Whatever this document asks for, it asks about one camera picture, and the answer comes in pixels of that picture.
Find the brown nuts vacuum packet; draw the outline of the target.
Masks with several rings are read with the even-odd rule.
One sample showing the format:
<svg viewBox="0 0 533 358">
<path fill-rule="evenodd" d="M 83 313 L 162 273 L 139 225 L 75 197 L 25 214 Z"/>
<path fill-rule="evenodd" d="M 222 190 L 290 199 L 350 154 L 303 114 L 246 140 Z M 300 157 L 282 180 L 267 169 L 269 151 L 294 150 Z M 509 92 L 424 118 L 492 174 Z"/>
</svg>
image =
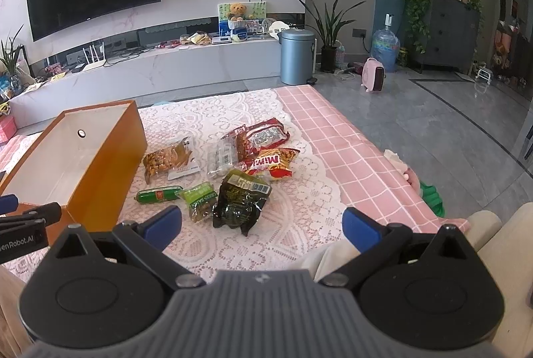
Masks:
<svg viewBox="0 0 533 358">
<path fill-rule="evenodd" d="M 192 153 L 192 149 L 183 140 L 148 153 L 143 158 L 146 183 L 150 184 L 152 178 L 160 173 L 186 166 Z"/>
</svg>

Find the dark grey cabinet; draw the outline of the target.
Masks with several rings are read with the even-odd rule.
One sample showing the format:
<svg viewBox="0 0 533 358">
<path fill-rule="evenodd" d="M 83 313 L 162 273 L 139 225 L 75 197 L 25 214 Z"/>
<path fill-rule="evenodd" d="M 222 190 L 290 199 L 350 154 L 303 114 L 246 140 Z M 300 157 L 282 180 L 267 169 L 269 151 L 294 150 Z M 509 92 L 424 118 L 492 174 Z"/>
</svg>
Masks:
<svg viewBox="0 0 533 358">
<path fill-rule="evenodd" d="M 420 38 L 425 52 L 415 54 L 422 69 L 438 67 L 466 74 L 471 66 L 480 13 L 459 0 L 431 0 L 425 14 L 429 38 Z"/>
</svg>

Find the pink checkered tablecloth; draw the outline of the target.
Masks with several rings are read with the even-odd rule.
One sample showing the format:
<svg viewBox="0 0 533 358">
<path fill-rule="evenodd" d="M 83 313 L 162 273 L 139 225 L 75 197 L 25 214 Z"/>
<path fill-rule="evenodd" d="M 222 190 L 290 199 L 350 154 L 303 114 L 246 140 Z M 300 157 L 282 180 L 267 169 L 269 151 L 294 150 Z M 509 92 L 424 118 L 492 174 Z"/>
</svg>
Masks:
<svg viewBox="0 0 533 358">
<path fill-rule="evenodd" d="M 209 144 L 242 124 L 271 117 L 284 124 L 297 149 L 291 177 L 272 192 L 250 233 L 263 239 L 284 232 L 313 239 L 340 236 L 343 211 L 355 207 L 385 225 L 403 223 L 416 233 L 435 233 L 437 217 L 400 172 L 350 121 L 310 86 L 264 89 L 142 108 L 148 149 L 172 136 L 190 135 L 199 162 Z"/>
</svg>

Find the green candy snack packet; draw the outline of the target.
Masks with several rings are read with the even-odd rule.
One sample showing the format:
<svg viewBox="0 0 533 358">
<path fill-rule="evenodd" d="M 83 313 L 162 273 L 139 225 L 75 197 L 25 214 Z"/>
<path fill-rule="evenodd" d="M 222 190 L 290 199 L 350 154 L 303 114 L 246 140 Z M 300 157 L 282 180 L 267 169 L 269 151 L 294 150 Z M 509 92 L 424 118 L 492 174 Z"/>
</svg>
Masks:
<svg viewBox="0 0 533 358">
<path fill-rule="evenodd" d="M 199 223 L 211 217 L 218 202 L 218 195 L 209 182 L 203 182 L 181 191 L 180 198 L 187 205 L 193 223 Z"/>
</svg>

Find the white wifi router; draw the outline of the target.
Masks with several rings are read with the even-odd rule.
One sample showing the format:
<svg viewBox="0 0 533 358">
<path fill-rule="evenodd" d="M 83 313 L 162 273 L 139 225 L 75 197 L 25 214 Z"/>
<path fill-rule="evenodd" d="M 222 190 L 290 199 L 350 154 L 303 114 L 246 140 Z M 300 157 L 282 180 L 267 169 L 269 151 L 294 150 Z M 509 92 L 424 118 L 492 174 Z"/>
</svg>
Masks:
<svg viewBox="0 0 533 358">
<path fill-rule="evenodd" d="M 88 47 L 83 48 L 83 52 L 86 58 L 86 65 L 83 67 L 82 71 L 100 68 L 107 62 L 104 42 L 97 47 L 94 44 L 90 44 Z"/>
</svg>

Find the blue metal trash bin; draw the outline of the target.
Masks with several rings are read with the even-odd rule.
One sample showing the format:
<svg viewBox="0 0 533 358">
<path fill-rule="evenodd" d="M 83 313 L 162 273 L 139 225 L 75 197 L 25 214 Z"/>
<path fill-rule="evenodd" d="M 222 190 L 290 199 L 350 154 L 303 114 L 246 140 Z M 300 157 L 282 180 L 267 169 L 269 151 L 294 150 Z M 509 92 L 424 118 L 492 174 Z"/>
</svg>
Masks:
<svg viewBox="0 0 533 358">
<path fill-rule="evenodd" d="M 281 45 L 281 82 L 286 85 L 314 85 L 314 34 L 306 29 L 289 28 L 283 30 L 278 37 Z"/>
</svg>

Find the green sausage snack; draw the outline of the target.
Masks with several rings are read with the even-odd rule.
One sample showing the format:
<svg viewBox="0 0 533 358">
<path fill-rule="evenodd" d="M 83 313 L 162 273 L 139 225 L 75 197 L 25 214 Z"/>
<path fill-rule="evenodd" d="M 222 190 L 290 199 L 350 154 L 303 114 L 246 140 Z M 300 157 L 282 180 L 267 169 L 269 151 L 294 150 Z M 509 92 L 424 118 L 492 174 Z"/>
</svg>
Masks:
<svg viewBox="0 0 533 358">
<path fill-rule="evenodd" d="M 163 186 L 140 190 L 135 195 L 135 200 L 141 205 L 152 205 L 164 202 L 171 202 L 180 198 L 182 186 Z"/>
</svg>

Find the white gluten snack packet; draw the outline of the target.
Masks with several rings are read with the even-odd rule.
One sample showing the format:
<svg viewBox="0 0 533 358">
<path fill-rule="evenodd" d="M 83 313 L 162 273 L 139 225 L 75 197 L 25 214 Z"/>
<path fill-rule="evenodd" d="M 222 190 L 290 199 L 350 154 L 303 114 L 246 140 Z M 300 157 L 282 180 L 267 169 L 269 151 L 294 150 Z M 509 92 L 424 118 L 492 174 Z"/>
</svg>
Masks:
<svg viewBox="0 0 533 358">
<path fill-rule="evenodd" d="M 167 172 L 169 181 L 181 177 L 187 177 L 201 171 L 197 160 L 197 149 L 193 137 L 183 136 L 174 143 L 175 150 L 178 154 L 177 164 L 171 166 Z"/>
</svg>

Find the blue water jug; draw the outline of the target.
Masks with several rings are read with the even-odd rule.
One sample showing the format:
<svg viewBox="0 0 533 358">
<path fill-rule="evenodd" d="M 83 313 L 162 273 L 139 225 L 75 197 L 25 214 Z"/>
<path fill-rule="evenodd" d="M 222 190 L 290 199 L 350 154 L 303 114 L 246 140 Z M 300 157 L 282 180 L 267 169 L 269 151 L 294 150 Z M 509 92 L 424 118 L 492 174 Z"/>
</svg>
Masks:
<svg viewBox="0 0 533 358">
<path fill-rule="evenodd" d="M 370 56 L 381 63 L 387 73 L 397 70 L 396 61 L 400 49 L 400 41 L 391 30 L 393 16 L 386 15 L 384 27 L 376 30 L 372 37 Z"/>
</svg>

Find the clear quail egg packet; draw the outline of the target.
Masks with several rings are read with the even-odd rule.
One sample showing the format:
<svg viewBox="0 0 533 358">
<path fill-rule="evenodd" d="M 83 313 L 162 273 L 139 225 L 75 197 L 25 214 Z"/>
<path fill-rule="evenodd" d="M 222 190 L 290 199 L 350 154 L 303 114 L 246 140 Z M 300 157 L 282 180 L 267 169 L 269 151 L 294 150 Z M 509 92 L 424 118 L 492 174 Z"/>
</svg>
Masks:
<svg viewBox="0 0 533 358">
<path fill-rule="evenodd" d="M 218 140 L 207 148 L 207 177 L 224 177 L 231 169 L 239 168 L 239 154 L 233 138 Z"/>
</svg>

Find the dark green pickle packet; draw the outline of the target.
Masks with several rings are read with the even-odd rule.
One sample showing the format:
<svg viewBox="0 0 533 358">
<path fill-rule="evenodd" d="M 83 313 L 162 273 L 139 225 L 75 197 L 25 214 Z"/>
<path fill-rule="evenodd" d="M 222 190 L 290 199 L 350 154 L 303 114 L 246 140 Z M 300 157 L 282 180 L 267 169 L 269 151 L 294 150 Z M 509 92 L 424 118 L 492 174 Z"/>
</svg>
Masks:
<svg viewBox="0 0 533 358">
<path fill-rule="evenodd" d="M 227 225 L 231 229 L 240 229 L 240 233 L 247 236 L 259 220 L 271 192 L 272 186 L 267 182 L 232 169 L 221 182 L 212 217 L 213 227 Z"/>
</svg>

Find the grey white TV console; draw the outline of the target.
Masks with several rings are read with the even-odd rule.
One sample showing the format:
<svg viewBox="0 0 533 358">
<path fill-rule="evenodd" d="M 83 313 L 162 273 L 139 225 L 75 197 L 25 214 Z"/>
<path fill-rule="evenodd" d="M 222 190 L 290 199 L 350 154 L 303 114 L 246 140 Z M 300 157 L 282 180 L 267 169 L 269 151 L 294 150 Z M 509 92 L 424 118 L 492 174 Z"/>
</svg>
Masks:
<svg viewBox="0 0 533 358">
<path fill-rule="evenodd" d="M 60 112 L 98 103 L 266 78 L 281 73 L 282 46 L 274 38 L 208 46 L 156 48 L 114 65 L 66 75 L 9 101 L 19 128 Z"/>
</svg>

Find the red silver snack bag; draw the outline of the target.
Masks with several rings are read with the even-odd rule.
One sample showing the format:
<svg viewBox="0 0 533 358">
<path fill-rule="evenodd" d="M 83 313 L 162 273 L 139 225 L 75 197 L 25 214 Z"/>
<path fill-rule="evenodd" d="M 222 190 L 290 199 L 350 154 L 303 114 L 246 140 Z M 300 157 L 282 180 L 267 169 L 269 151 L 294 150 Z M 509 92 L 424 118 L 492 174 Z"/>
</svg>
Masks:
<svg viewBox="0 0 533 358">
<path fill-rule="evenodd" d="M 289 139 L 290 133 L 277 118 L 241 125 L 222 137 L 236 148 L 239 162 L 245 163 L 250 163 L 262 149 L 277 148 Z"/>
</svg>

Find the small white step stool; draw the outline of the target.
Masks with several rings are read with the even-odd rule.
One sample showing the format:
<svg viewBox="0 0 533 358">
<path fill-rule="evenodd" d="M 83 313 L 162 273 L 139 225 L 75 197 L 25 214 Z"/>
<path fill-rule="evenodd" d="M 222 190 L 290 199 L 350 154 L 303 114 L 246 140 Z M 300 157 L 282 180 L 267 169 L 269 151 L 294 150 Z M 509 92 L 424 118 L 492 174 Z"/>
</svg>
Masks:
<svg viewBox="0 0 533 358">
<path fill-rule="evenodd" d="M 476 81 L 482 80 L 482 81 L 485 81 L 487 85 L 490 85 L 492 82 L 492 79 L 493 79 L 493 72 L 491 71 L 491 69 L 487 68 L 486 65 L 480 65 L 475 75 L 475 80 Z"/>
</svg>

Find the red yellow Mimi packet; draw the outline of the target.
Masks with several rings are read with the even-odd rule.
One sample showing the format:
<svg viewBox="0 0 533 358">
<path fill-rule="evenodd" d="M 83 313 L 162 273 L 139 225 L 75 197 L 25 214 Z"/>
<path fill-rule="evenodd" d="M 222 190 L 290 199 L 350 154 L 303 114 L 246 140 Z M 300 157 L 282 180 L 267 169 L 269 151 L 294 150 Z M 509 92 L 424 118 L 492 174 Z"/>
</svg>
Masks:
<svg viewBox="0 0 533 358">
<path fill-rule="evenodd" d="M 261 149 L 244 172 L 266 183 L 293 177 L 292 163 L 299 153 L 293 148 Z"/>
</svg>

